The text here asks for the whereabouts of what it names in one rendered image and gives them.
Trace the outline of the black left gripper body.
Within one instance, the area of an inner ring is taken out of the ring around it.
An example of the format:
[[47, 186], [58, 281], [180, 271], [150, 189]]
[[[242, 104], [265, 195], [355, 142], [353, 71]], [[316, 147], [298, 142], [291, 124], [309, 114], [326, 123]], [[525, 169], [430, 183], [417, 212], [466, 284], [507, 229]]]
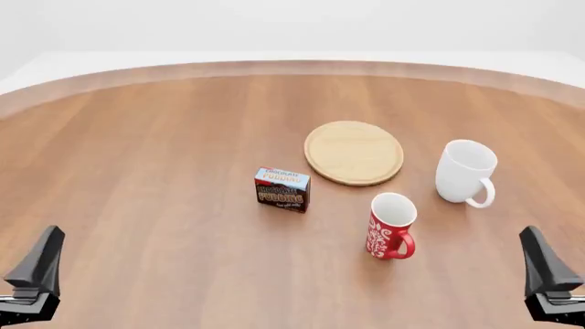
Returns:
[[60, 298], [52, 292], [16, 290], [0, 295], [0, 324], [25, 324], [52, 320]]

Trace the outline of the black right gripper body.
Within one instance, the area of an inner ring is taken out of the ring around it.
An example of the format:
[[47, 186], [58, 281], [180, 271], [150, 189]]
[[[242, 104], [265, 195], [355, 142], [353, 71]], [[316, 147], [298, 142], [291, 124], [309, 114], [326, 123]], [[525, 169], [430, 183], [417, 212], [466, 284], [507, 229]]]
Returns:
[[525, 298], [525, 305], [535, 322], [585, 325], [585, 295], [535, 293]]

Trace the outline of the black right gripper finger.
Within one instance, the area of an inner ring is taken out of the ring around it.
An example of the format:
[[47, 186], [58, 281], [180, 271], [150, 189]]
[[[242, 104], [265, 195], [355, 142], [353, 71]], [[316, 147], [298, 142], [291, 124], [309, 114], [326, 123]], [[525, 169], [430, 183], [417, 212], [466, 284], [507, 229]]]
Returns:
[[519, 237], [525, 260], [526, 297], [545, 292], [572, 292], [584, 284], [549, 246], [540, 229], [525, 227]]

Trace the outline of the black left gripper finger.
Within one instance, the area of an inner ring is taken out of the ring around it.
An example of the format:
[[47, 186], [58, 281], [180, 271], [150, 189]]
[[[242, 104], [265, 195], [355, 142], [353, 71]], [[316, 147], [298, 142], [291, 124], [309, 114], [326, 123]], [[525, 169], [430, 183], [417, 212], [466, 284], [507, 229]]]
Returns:
[[65, 233], [49, 226], [31, 251], [5, 276], [14, 291], [48, 292], [60, 296], [59, 263]]

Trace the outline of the round wooden plate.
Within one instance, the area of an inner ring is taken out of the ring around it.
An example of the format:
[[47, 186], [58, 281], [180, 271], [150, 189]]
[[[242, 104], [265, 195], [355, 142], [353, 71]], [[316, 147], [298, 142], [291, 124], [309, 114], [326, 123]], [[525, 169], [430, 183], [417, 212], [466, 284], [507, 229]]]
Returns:
[[328, 122], [311, 131], [304, 157], [320, 176], [343, 186], [376, 186], [398, 174], [404, 151], [398, 139], [376, 125]]

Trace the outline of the chocolate pudding box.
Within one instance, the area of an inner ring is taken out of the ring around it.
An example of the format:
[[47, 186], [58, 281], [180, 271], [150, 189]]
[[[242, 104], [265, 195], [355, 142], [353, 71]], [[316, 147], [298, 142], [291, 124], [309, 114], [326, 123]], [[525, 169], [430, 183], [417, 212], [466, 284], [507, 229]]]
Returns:
[[311, 177], [261, 166], [254, 176], [257, 201], [264, 205], [305, 213], [310, 204]]

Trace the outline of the white mug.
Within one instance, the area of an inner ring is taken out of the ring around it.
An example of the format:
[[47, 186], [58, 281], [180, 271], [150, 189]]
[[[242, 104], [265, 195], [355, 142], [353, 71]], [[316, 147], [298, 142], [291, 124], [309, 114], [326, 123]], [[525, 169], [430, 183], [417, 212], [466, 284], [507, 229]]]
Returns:
[[490, 207], [495, 200], [490, 177], [497, 164], [497, 156], [484, 144], [466, 139], [448, 142], [436, 169], [436, 191], [448, 202]]

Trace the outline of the red patterned mug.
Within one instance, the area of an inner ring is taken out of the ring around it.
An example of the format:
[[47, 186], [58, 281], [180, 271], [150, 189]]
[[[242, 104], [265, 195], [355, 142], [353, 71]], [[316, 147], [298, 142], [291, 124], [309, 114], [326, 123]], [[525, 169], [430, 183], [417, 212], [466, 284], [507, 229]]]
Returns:
[[378, 260], [405, 260], [416, 250], [409, 229], [416, 221], [417, 208], [406, 196], [382, 193], [370, 205], [367, 253]]

